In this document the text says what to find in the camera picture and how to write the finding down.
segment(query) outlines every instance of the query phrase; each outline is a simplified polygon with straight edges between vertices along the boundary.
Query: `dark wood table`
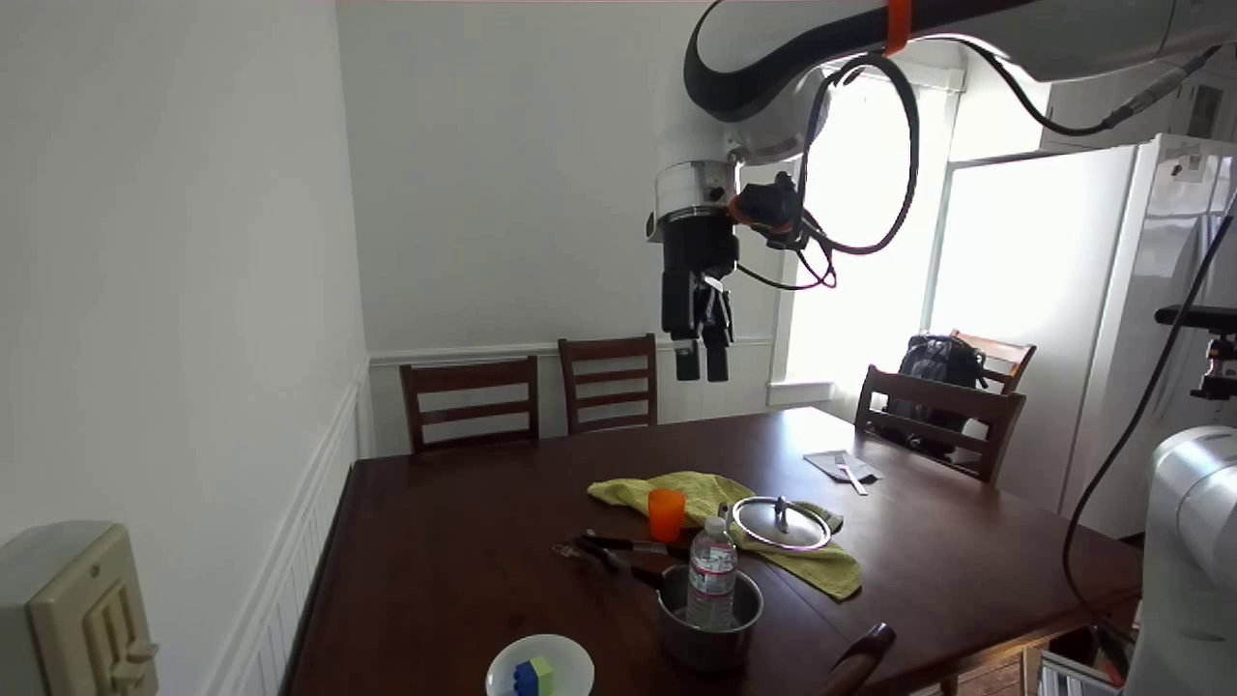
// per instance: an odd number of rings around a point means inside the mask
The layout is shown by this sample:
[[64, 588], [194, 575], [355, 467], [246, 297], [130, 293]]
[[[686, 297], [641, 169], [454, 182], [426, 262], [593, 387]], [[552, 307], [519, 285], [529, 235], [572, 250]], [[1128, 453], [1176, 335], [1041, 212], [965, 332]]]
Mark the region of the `dark wood table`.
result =
[[[871, 496], [829, 482], [802, 453], [854, 449], [880, 472]], [[644, 585], [552, 551], [578, 529], [641, 538], [641, 513], [587, 498], [590, 480], [722, 472], [766, 496], [845, 518], [840, 544], [860, 591], [836, 602], [756, 558], [766, 591], [738, 677], [695, 677], [657, 645]], [[1084, 627], [1059, 571], [1064, 518], [905, 449], [854, 438], [820, 410], [717, 419], [538, 449], [355, 463], [284, 694], [484, 694], [492, 659], [523, 633], [566, 633], [593, 660], [593, 696], [807, 696], [873, 624], [896, 645], [871, 694], [910, 694], [976, 659]], [[1074, 571], [1096, 609], [1128, 609], [1141, 553], [1078, 534]]]

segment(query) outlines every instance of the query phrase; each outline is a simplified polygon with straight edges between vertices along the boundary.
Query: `bright window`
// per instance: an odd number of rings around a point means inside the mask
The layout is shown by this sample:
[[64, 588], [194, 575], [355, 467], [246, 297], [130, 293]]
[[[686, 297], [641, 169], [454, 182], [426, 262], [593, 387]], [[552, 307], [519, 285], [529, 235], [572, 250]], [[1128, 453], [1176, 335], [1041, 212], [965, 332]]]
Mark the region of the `bright window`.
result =
[[[854, 393], [867, 362], [896, 369], [923, 324], [935, 262], [935, 218], [950, 147], [953, 88], [919, 84], [919, 191], [899, 235], [878, 254], [836, 254], [840, 289], [783, 293], [780, 383], [829, 383]], [[896, 94], [880, 79], [836, 88], [807, 159], [807, 209], [841, 243], [873, 243], [905, 194], [908, 139]], [[807, 284], [789, 254], [783, 279]]]

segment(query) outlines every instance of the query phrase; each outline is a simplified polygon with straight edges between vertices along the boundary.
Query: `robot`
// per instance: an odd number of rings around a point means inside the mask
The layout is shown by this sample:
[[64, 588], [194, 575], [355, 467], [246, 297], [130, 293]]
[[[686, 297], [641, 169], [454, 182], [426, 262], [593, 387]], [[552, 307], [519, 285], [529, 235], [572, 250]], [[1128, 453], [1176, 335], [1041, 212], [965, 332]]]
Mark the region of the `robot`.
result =
[[[825, 124], [836, 80], [880, 71], [905, 100], [896, 51], [923, 40], [965, 44], [992, 71], [1012, 60], [1035, 80], [1181, 54], [1176, 79], [1148, 84], [1109, 121], [1064, 128], [1084, 136], [1176, 94], [1234, 36], [1234, 0], [715, 0], [695, 21], [681, 80], [666, 94], [657, 209], [644, 230], [666, 246], [659, 328], [677, 350], [677, 374], [699, 378], [703, 343], [706, 378], [726, 378], [731, 301], [722, 279], [738, 268], [738, 226], [780, 250], [798, 250], [820, 235], [789, 173], [744, 191], [734, 179], [738, 167], [798, 159]], [[1234, 328], [1226, 322], [1227, 315], [1221, 315], [1221, 342], [1208, 350], [1208, 378], [1202, 383], [1208, 393], [1234, 387]], [[1186, 429], [1154, 453], [1142, 624], [1124, 694], [1237, 694], [1234, 594], [1237, 429]]]

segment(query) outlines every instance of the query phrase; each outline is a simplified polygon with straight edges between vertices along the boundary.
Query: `stainless steel bowl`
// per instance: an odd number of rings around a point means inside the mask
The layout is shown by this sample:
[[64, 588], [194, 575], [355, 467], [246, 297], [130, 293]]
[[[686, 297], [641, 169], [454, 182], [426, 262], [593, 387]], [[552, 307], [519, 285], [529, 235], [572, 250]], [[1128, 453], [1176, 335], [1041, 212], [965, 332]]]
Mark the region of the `stainless steel bowl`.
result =
[[761, 624], [766, 594], [748, 575], [734, 575], [734, 627], [731, 632], [699, 632], [682, 624], [686, 609], [686, 564], [673, 564], [657, 588], [659, 610], [659, 645], [673, 660], [695, 672], [731, 672], [744, 660], [748, 632]]

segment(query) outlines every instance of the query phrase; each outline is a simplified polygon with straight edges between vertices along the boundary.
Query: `white appliance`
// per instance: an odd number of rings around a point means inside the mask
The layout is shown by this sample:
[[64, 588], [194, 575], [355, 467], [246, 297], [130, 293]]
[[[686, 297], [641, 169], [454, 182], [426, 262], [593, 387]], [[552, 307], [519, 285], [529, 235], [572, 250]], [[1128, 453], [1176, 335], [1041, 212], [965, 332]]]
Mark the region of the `white appliance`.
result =
[[[1176, 139], [957, 163], [940, 230], [932, 328], [1032, 342], [1001, 490], [1072, 513], [1101, 467], [1164, 350], [1154, 311], [1178, 307], [1234, 197], [1237, 143]], [[1199, 307], [1237, 307], [1237, 232]], [[1237, 427], [1234, 401], [1191, 392], [1202, 328], [1181, 328], [1164, 383], [1120, 462], [1084, 504], [1090, 529], [1142, 529], [1153, 449], [1181, 427]]]

